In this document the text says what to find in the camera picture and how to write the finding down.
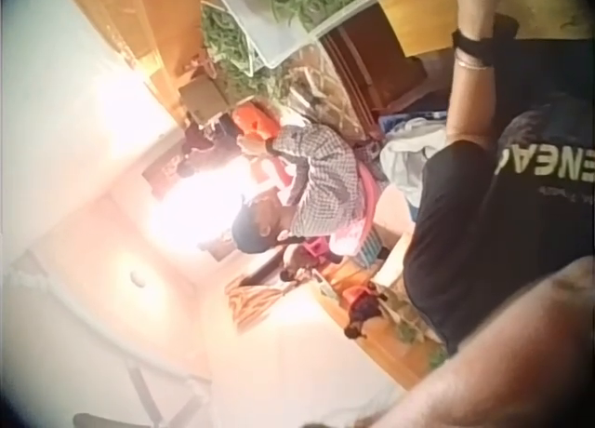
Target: black t-shirt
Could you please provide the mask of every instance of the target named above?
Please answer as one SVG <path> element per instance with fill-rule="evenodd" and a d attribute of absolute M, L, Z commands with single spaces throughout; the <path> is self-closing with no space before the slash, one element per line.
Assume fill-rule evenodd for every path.
<path fill-rule="evenodd" d="M 592 106 L 558 98 L 490 154 L 455 142 L 426 164 L 403 278 L 450 354 L 515 292 L 593 253 Z"/>

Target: ceiling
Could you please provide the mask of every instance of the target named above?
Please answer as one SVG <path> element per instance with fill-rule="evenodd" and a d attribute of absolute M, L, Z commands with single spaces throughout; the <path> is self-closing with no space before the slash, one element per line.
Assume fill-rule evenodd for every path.
<path fill-rule="evenodd" d="M 2 0 L 3 258 L 175 126 L 73 0 Z"/>

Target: person in checkered shirt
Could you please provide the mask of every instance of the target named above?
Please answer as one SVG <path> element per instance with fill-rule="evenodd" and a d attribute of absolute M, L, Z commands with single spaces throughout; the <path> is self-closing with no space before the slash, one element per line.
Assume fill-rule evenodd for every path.
<path fill-rule="evenodd" d="M 360 220 L 365 194 L 358 162 L 369 169 L 380 190 L 389 184 L 378 161 L 379 143 L 351 148 L 325 125 L 284 126 L 274 139 L 238 137 L 237 142 L 247 155 L 281 156 L 296 166 L 285 204 L 274 192 L 244 203 L 231 227 L 235 244 L 244 253 L 330 235 Z M 373 230 L 355 260 L 368 267 L 388 252 Z"/>

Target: shirt sleeve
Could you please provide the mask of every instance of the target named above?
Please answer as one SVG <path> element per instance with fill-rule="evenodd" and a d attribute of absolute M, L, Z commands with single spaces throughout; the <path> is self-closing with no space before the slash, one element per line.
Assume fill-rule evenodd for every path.
<path fill-rule="evenodd" d="M 291 183 L 289 196 L 287 197 L 287 205 L 295 205 L 304 193 L 304 189 L 308 184 L 308 172 L 310 167 L 308 162 L 300 160 L 296 163 L 296 175 Z"/>
<path fill-rule="evenodd" d="M 416 229 L 403 263 L 408 285 L 423 280 L 428 286 L 430 277 L 443 276 L 437 270 L 445 271 L 456 261 L 454 250 L 473 227 L 495 168 L 490 153 L 464 140 L 450 144 L 428 161 Z"/>
<path fill-rule="evenodd" d="M 272 148 L 281 154 L 325 159 L 335 154 L 352 153 L 351 147 L 329 126 L 283 126 Z"/>

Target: plastic container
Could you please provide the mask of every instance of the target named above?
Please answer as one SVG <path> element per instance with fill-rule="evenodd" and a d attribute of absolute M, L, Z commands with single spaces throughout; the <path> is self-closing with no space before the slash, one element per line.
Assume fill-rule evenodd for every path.
<path fill-rule="evenodd" d="M 300 48 L 315 42 L 343 21 L 371 6 L 375 0 L 354 0 L 310 32 L 299 20 L 277 21 L 268 0 L 221 0 L 232 14 L 264 65 L 275 68 Z"/>
<path fill-rule="evenodd" d="M 213 9 L 217 9 L 225 14 L 231 15 L 235 19 L 235 16 L 231 14 L 230 11 L 228 11 L 228 9 L 220 0 L 203 0 L 201 3 L 201 7 L 212 7 Z M 246 43 L 248 45 L 247 69 L 238 65 L 234 60 L 232 60 L 231 63 L 233 63 L 233 65 L 235 65 L 239 70 L 242 70 L 242 72 L 244 72 L 246 75 L 252 77 L 255 72 L 264 67 L 264 63 L 262 62 L 262 59 L 258 56 L 258 53 L 254 48 L 254 44 L 248 36 L 246 36 Z M 208 52 L 208 55 L 211 58 L 211 60 L 215 63 L 224 59 L 224 56 L 218 54 L 217 51 L 215 51 L 213 48 L 207 48 L 206 51 Z"/>

